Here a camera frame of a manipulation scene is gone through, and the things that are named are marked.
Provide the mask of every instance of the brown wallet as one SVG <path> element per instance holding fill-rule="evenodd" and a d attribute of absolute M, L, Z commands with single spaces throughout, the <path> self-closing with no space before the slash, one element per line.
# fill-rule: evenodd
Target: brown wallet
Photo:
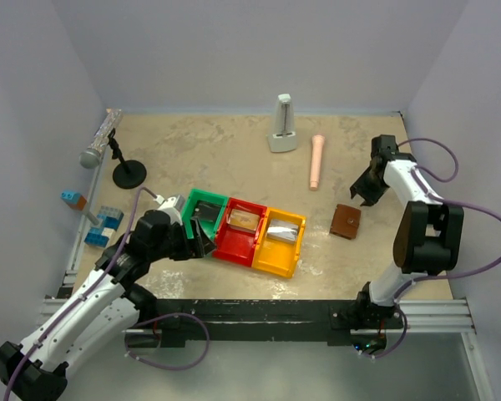
<path fill-rule="evenodd" d="M 362 212 L 359 209 L 347 205 L 337 205 L 334 217 L 332 217 L 330 233 L 354 240 L 357 237 L 361 216 Z"/>

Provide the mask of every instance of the wooden tabletop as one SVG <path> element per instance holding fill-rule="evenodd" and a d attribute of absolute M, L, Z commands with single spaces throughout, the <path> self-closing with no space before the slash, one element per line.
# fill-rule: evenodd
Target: wooden tabletop
<path fill-rule="evenodd" d="M 285 154 L 269 151 L 265 115 L 127 114 L 117 129 L 124 157 L 143 162 L 145 185 L 165 197 L 192 188 L 306 216 L 301 259 L 293 278 L 284 279 L 215 258 L 157 261 L 138 281 L 159 298 L 351 299 L 392 261 L 392 243 L 403 208 L 392 190 L 373 207 L 362 208 L 357 239 L 329 235 L 338 203 L 358 207 L 349 187 L 367 168 L 371 139 L 380 134 L 407 138 L 400 116 L 297 115 L 299 145 Z M 311 137 L 326 137 L 318 191 L 309 190 Z M 100 206 L 124 212 L 124 232 L 135 190 L 112 181 L 116 160 L 108 160 L 99 180 Z M 157 208 L 142 195 L 138 214 Z M 100 257 L 86 246 L 78 268 L 79 286 Z M 424 282 L 410 299 L 451 299 L 447 281 Z"/>

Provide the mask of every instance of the robotic arm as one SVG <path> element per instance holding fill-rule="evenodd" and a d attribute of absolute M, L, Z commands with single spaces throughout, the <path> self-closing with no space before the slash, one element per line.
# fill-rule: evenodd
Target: robotic arm
<path fill-rule="evenodd" d="M 351 186 L 351 198 L 361 196 L 363 206 L 375 205 L 392 188 L 405 206 L 397 236 L 393 242 L 393 262 L 376 280 L 368 283 L 358 296 L 362 309 L 389 315 L 396 298 L 407 282 L 437 276 L 457 264 L 462 234 L 463 208 L 434 200 L 439 196 L 418 175 L 422 188 L 413 178 L 417 169 L 414 157 L 399 151 L 392 135 L 372 139 L 369 167 Z"/>
<path fill-rule="evenodd" d="M 183 197 L 158 198 L 161 206 L 156 211 L 147 211 L 138 220 L 129 242 L 107 275 L 104 270 L 122 237 L 104 251 L 82 287 L 43 327 L 19 345 L 5 342 L 0 347 L 0 379 L 7 384 L 25 355 L 23 350 L 37 345 L 13 384 L 13 392 L 20 399 L 58 399 L 82 363 L 108 340 L 137 322 L 155 317 L 156 297 L 135 284 L 149 271 L 153 261 L 167 257 L 175 261 L 204 257 L 215 249 L 198 221 L 192 221 L 193 238 L 186 237 L 180 218 L 185 203 Z M 85 295 L 86 288 L 98 280 L 101 281 L 96 288 Z M 68 309 L 65 318 L 58 320 L 54 330 L 40 343 L 38 339 L 45 328 L 56 323 Z"/>

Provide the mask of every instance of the black stand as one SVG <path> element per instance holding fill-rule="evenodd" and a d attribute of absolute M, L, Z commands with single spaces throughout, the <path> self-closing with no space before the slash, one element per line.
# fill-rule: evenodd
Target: black stand
<path fill-rule="evenodd" d="M 109 134 L 108 145 L 113 151 L 111 158 L 113 160 L 119 159 L 120 164 L 114 170 L 114 183 L 124 190 L 131 190 L 140 186 L 144 179 L 147 178 L 147 169 L 143 163 L 137 160 L 125 160 L 123 152 L 120 151 L 119 144 L 114 138 L 115 129 Z"/>

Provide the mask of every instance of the colorful bin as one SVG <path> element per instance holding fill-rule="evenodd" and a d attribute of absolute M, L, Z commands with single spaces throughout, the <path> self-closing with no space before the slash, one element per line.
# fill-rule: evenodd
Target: colorful bin
<path fill-rule="evenodd" d="M 294 244 L 267 237 L 269 223 L 275 219 L 289 221 L 299 226 L 299 233 Z M 256 243 L 252 267 L 278 276 L 291 278 L 301 253 L 301 242 L 305 227 L 306 218 L 304 216 L 294 215 L 272 207 L 267 208 L 265 221 Z"/>
<path fill-rule="evenodd" d="M 260 216 L 255 233 L 236 230 L 228 225 L 228 218 L 233 209 L 249 211 Z M 232 261 L 243 266 L 252 266 L 256 243 L 266 217 L 267 207 L 256 203 L 230 198 L 226 204 L 225 214 L 215 235 L 217 249 L 212 256 L 225 261 Z"/>
<path fill-rule="evenodd" d="M 190 192 L 190 196 L 185 203 L 184 209 L 182 210 L 182 221 L 185 226 L 185 234 L 188 238 L 193 238 L 193 231 L 191 230 L 190 219 L 195 211 L 195 206 L 198 201 L 205 201 L 209 203 L 213 203 L 214 205 L 221 206 L 219 216 L 217 217 L 217 221 L 215 223 L 211 221 L 201 221 L 200 226 L 205 231 L 206 235 L 213 240 L 215 238 L 215 233 L 219 228 L 219 224 L 223 218 L 223 214 L 225 213 L 226 204 L 228 203 L 228 196 L 217 195 L 206 190 L 197 190 L 193 189 Z"/>

